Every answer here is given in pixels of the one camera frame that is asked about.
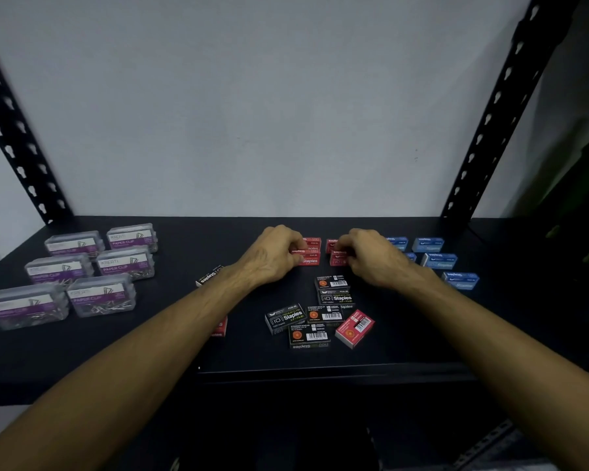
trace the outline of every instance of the finger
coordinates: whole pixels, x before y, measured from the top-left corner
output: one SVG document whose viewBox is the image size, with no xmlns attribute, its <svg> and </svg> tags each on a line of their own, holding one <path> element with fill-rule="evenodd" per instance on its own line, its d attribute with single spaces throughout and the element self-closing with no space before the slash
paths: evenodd
<svg viewBox="0 0 589 471">
<path fill-rule="evenodd" d="M 301 233 L 299 233 L 299 231 L 291 230 L 290 228 L 289 231 L 290 236 L 288 237 L 288 239 L 290 240 L 290 244 L 295 245 L 297 249 L 308 248 L 308 244 L 303 240 L 303 236 L 301 235 Z"/>
<path fill-rule="evenodd" d="M 334 249 L 337 251 L 344 251 L 347 247 L 353 248 L 353 237 L 351 236 L 351 233 L 338 238 L 338 242 L 334 245 Z"/>
<path fill-rule="evenodd" d="M 295 266 L 299 266 L 303 262 L 303 256 L 300 254 L 291 254 L 290 255 L 290 268 L 294 268 Z"/>
<path fill-rule="evenodd" d="M 356 276 L 360 276 L 360 261 L 356 257 L 348 256 L 347 262 Z"/>
</svg>

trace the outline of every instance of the white label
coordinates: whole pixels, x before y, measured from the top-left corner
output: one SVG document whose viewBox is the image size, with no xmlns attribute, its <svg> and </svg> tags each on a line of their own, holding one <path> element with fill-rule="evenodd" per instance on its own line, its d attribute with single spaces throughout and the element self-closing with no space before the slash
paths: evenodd
<svg viewBox="0 0 589 471">
<path fill-rule="evenodd" d="M 371 323 L 371 321 L 368 317 L 363 317 L 362 320 L 360 321 L 360 324 L 355 326 L 354 329 L 356 329 L 356 331 L 358 331 L 358 332 L 362 332 L 364 329 L 367 328 L 367 325 L 369 325 L 370 323 Z"/>
<path fill-rule="evenodd" d="M 94 246 L 94 238 L 81 238 L 74 241 L 62 241 L 61 243 L 48 243 L 48 251 L 60 251 L 62 249 L 82 248 L 83 246 Z"/>
<path fill-rule="evenodd" d="M 99 268 L 108 268 L 109 266 L 123 266 L 125 264 L 133 264 L 135 262 L 148 261 L 146 254 L 133 254 L 131 256 L 115 257 L 111 259 L 99 259 Z"/>
<path fill-rule="evenodd" d="M 321 314 L 321 316 L 323 317 L 323 320 L 334 320 L 334 319 L 342 319 L 342 314 L 340 313 L 336 313 L 336 314 Z"/>
<path fill-rule="evenodd" d="M 50 294 L 42 294 L 41 296 L 32 296 L 30 298 L 13 299 L 11 301 L 4 301 L 0 303 L 0 311 L 8 311 L 11 309 L 20 309 L 22 307 L 37 306 L 39 304 L 47 304 L 53 301 Z"/>
<path fill-rule="evenodd" d="M 149 238 L 151 236 L 152 231 L 150 230 L 127 231 L 126 233 L 112 233 L 107 235 L 109 241 L 134 240 L 137 238 Z"/>
<path fill-rule="evenodd" d="M 85 289 L 74 289 L 73 291 L 68 291 L 68 296 L 70 297 L 70 299 L 88 298 L 90 296 L 100 296 L 102 294 L 112 294 L 114 292 L 123 291 L 124 286 L 122 285 L 122 283 L 118 283 L 106 286 L 93 286 L 91 288 Z"/>
<path fill-rule="evenodd" d="M 74 271 L 82 269 L 83 265 L 79 261 L 62 262 L 59 264 L 48 264 L 47 266 L 32 266 L 27 268 L 29 276 L 37 274 L 49 274 L 50 272 Z"/>
<path fill-rule="evenodd" d="M 314 334 L 305 335 L 308 340 L 327 340 L 327 332 L 316 332 Z"/>
</svg>

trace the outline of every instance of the barcode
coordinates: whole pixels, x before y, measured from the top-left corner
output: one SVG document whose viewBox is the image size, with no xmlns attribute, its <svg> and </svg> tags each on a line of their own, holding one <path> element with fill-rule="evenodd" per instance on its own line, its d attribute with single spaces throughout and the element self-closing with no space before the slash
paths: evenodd
<svg viewBox="0 0 589 471">
<path fill-rule="evenodd" d="M 313 334 L 305 335 L 308 340 L 327 340 L 327 332 L 316 332 Z"/>
<path fill-rule="evenodd" d="M 371 323 L 371 320 L 368 317 L 363 317 L 360 323 L 355 326 L 356 331 L 362 332 L 364 329 L 367 328 L 367 325 Z"/>
</svg>

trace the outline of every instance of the hand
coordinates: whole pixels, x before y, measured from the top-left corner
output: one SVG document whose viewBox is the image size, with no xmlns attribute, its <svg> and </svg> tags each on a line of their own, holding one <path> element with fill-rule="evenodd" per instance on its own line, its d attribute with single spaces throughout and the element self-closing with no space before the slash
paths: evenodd
<svg viewBox="0 0 589 471">
<path fill-rule="evenodd" d="M 259 235 L 235 266 L 248 274 L 254 287 L 278 281 L 303 261 L 290 249 L 307 249 L 301 233 L 279 225 L 268 227 Z"/>
<path fill-rule="evenodd" d="M 419 279 L 436 277 L 432 269 L 417 266 L 376 230 L 351 229 L 334 249 L 347 247 L 355 251 L 355 257 L 347 259 L 353 273 L 373 286 L 403 292 Z"/>
</svg>

